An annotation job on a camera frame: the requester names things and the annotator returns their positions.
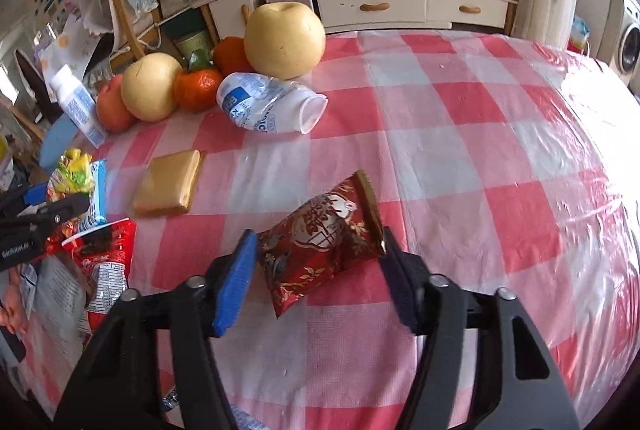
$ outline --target wooden drawer handle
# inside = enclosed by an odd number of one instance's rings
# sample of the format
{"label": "wooden drawer handle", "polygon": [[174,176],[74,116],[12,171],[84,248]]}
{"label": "wooden drawer handle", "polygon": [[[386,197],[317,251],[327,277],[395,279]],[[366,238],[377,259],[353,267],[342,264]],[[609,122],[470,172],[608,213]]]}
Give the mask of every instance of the wooden drawer handle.
{"label": "wooden drawer handle", "polygon": [[362,4],[360,10],[368,13],[369,11],[386,11],[389,7],[391,6],[386,2],[377,5]]}
{"label": "wooden drawer handle", "polygon": [[482,12],[480,7],[469,7],[468,5],[461,5],[460,12],[468,15],[479,15]]}
{"label": "wooden drawer handle", "polygon": [[247,4],[242,4],[240,7],[240,11],[242,12],[242,19],[244,20],[244,24],[247,25],[249,23],[249,18],[251,17],[251,9]]}

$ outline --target window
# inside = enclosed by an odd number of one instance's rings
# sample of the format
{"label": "window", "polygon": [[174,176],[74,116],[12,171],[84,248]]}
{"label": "window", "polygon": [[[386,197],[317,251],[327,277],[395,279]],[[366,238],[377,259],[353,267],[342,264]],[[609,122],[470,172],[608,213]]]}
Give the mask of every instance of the window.
{"label": "window", "polygon": [[9,81],[9,77],[6,75],[6,67],[0,63],[0,92],[2,92],[12,104],[15,104],[15,100],[18,99],[18,91]]}

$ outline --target plastic table cover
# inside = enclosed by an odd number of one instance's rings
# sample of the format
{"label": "plastic table cover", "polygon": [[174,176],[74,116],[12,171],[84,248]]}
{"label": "plastic table cover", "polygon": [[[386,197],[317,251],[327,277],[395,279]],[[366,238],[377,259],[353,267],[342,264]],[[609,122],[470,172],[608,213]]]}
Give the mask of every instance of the plastic table cover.
{"label": "plastic table cover", "polygon": [[[136,219],[130,286],[174,288],[242,230],[271,227],[362,168],[384,222],[433,272],[516,291],[586,425],[640,347],[640,107],[622,82],[581,56],[451,31],[331,36],[300,80],[329,98],[310,135],[245,131],[213,109],[139,124],[98,150],[110,219],[131,213],[153,157],[207,153],[188,215]],[[52,414],[78,351],[47,318],[39,309],[31,320],[20,374]],[[468,331],[452,426],[468,410],[475,337]],[[393,428],[420,350],[375,261],[279,320],[257,272],[238,323],[213,346],[230,401],[272,430]],[[165,334],[159,357],[168,390]]]}

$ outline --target blue stool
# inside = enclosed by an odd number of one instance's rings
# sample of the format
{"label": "blue stool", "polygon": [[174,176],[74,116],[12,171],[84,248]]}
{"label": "blue stool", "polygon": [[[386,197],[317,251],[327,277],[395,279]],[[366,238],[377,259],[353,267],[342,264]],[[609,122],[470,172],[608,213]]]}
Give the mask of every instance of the blue stool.
{"label": "blue stool", "polygon": [[40,167],[52,174],[58,165],[60,156],[66,151],[71,144],[74,136],[78,132],[78,127],[69,118],[67,114],[62,114],[51,128],[47,131],[40,147],[40,159],[38,163]]}

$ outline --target washing machine door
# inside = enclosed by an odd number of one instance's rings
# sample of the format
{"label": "washing machine door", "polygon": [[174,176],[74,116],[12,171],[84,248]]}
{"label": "washing machine door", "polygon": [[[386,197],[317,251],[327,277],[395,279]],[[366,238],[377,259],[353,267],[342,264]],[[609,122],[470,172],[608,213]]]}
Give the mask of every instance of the washing machine door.
{"label": "washing machine door", "polygon": [[640,58],[640,28],[632,24],[626,28],[618,49],[618,68],[623,75],[631,74]]}

